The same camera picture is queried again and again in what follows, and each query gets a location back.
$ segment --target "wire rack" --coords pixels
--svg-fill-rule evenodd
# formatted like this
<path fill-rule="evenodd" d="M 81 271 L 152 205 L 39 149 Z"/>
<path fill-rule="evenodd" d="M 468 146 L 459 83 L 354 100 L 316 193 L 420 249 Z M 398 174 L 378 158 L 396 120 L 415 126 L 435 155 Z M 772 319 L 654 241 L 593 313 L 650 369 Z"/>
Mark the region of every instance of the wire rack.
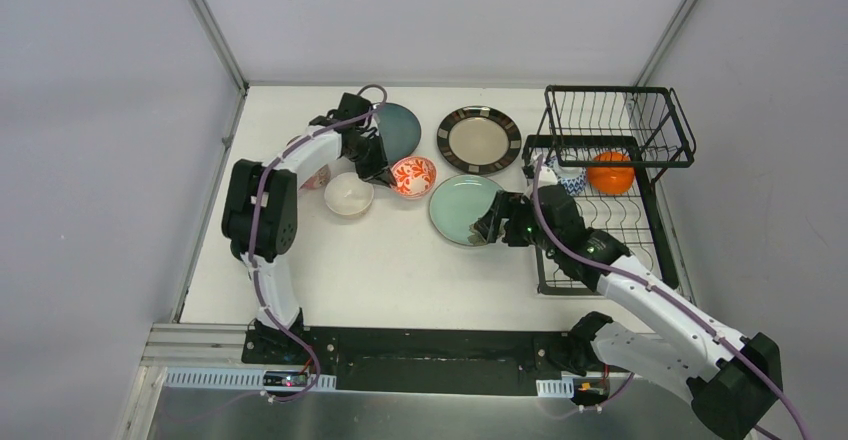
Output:
<path fill-rule="evenodd" d="M 537 134 L 530 135 L 524 145 L 525 164 L 543 154 L 562 166 L 633 167 L 636 181 L 628 191 L 607 195 L 590 184 L 575 195 L 577 207 L 587 227 L 605 230 L 622 241 L 655 275 L 677 288 L 679 279 L 654 191 L 667 169 L 687 167 L 694 161 L 695 140 L 677 95 L 653 87 L 550 86 L 545 102 Z M 630 160 L 594 160 L 608 151 L 623 153 Z M 594 295 L 541 251 L 537 250 L 536 258 L 539 293 Z"/>

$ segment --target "plate rim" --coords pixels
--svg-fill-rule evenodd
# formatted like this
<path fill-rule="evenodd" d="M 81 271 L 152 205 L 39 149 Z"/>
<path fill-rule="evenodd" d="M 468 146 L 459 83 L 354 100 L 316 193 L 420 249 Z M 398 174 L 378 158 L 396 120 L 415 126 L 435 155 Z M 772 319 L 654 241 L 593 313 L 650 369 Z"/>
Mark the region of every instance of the plate rim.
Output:
<path fill-rule="evenodd" d="M 504 130 L 507 138 L 507 149 L 501 158 L 489 164 L 476 165 L 459 158 L 454 153 L 450 146 L 451 130 L 467 118 L 485 118 Z M 458 108 L 442 119 L 436 129 L 436 145 L 442 158 L 463 173 L 481 177 L 492 175 L 510 166 L 521 154 L 521 143 L 521 130 L 515 121 L 500 110 L 486 106 Z"/>
<path fill-rule="evenodd" d="M 488 182 L 495 184 L 495 186 L 497 186 L 499 189 L 503 190 L 503 187 L 501 186 L 501 184 L 492 180 L 491 178 L 486 178 L 482 175 L 475 175 L 473 173 L 460 173 L 460 174 L 454 175 L 452 177 L 448 177 L 444 181 L 442 181 L 442 183 L 436 185 L 436 188 L 433 189 L 433 193 L 430 194 L 430 199 L 428 200 L 428 203 L 427 203 L 427 217 L 430 219 L 430 224 L 433 225 L 433 227 L 436 229 L 436 231 L 439 232 L 439 235 L 441 235 L 442 238 L 444 238 L 445 240 L 447 240 L 447 241 L 449 241 L 453 244 L 463 246 L 463 247 L 471 247 L 471 248 L 485 247 L 487 244 L 474 245 L 470 242 L 469 243 L 457 242 L 456 240 L 445 235 L 445 233 L 442 231 L 442 229 L 439 228 L 439 226 L 436 225 L 436 222 L 433 220 L 433 199 L 436 198 L 436 193 L 438 193 L 439 189 L 442 188 L 446 183 L 448 183 L 449 181 L 451 181 L 451 180 L 453 180 L 457 177 L 479 177 L 483 180 L 486 180 Z"/>

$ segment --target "mint green plate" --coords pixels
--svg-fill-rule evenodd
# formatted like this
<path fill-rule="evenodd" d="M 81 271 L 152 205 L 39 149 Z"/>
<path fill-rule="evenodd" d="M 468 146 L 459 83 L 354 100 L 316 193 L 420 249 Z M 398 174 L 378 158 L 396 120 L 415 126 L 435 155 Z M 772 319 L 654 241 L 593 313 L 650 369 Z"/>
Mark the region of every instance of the mint green plate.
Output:
<path fill-rule="evenodd" d="M 481 246 L 469 239 L 474 237 L 471 225 L 486 214 L 499 190 L 503 190 L 500 185 L 477 175 L 451 177 L 430 196 L 430 220 L 448 240 L 469 247 Z"/>

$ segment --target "white bowl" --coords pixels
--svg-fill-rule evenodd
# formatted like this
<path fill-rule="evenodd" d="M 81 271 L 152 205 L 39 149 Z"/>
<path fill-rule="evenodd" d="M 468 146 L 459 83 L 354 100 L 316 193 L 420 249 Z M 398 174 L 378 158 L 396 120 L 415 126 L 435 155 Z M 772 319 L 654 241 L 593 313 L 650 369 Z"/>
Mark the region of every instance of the white bowl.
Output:
<path fill-rule="evenodd" d="M 334 213 L 347 218 L 365 215 L 374 200 L 374 186 L 355 172 L 339 174 L 324 189 L 324 201 Z"/>

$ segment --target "pink bowl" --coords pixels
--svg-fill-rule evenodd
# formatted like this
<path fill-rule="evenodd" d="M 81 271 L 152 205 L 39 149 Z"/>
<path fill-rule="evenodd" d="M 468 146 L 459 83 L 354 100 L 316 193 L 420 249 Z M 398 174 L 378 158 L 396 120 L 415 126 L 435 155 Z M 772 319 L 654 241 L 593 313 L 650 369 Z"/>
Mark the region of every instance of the pink bowl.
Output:
<path fill-rule="evenodd" d="M 392 167 L 397 185 L 392 187 L 403 198 L 421 198 L 436 184 L 436 165 L 424 157 L 406 157 Z"/>

